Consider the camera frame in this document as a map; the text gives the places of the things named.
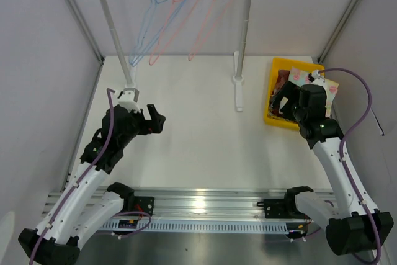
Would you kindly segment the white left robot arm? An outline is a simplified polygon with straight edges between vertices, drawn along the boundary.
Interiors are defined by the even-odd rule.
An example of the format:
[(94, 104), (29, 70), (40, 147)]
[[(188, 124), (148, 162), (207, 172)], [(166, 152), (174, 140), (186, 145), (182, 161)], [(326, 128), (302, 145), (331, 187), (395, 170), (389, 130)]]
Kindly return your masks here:
[(88, 211), (84, 209), (135, 137), (163, 131), (165, 116), (152, 104), (147, 108), (149, 119), (120, 105), (106, 112), (80, 157), (74, 178), (56, 204), (34, 229), (25, 228), (20, 233), (18, 241), (30, 264), (75, 264), (88, 239), (112, 217), (151, 218), (151, 212), (135, 198), (135, 191), (120, 182), (111, 184)]

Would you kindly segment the floral pastel skirt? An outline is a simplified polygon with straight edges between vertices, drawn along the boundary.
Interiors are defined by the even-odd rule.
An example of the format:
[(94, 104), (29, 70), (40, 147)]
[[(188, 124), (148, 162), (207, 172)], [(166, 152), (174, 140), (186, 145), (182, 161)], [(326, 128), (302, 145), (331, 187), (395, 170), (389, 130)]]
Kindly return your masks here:
[[(298, 87), (302, 87), (305, 84), (310, 84), (310, 82), (308, 80), (308, 75), (309, 75), (309, 73), (311, 73), (313, 71), (303, 71), (303, 70), (293, 67), (290, 70), (290, 75), (289, 75), (288, 80), (290, 82), (292, 82), (293, 84), (297, 85)], [(331, 81), (326, 78), (325, 78), (325, 80), (326, 80), (326, 85), (323, 88), (326, 91), (326, 105), (325, 105), (326, 117), (330, 117), (332, 102), (337, 94), (339, 84), (337, 82)]]

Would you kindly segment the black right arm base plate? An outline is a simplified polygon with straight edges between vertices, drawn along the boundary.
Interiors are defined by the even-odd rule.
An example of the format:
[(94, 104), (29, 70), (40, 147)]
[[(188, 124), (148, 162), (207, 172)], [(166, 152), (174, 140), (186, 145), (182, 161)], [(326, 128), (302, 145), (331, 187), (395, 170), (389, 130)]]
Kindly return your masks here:
[(294, 202), (285, 199), (264, 199), (256, 202), (256, 206), (264, 210), (267, 219), (308, 219)]

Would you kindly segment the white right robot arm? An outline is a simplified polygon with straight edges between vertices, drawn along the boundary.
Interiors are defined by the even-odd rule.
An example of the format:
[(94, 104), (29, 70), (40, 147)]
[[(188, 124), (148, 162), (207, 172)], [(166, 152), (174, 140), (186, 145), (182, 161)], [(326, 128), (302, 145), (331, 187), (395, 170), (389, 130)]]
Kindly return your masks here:
[(381, 254), (394, 221), (382, 212), (360, 182), (344, 143), (344, 135), (334, 119), (326, 116), (326, 90), (317, 84), (297, 86), (285, 83), (270, 98), (270, 106), (295, 120), (323, 166), (334, 192), (336, 205), (322, 200), (308, 186), (286, 190), (283, 199), (264, 199), (267, 219), (313, 220), (325, 231), (334, 254)]

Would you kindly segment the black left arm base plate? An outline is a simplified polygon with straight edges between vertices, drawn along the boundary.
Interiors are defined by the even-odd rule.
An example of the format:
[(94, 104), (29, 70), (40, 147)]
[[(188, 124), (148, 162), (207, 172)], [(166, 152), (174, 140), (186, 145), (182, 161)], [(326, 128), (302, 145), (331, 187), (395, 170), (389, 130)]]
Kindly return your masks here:
[(123, 212), (144, 212), (153, 215), (154, 210), (154, 197), (130, 197), (129, 199), (125, 199), (123, 203)]

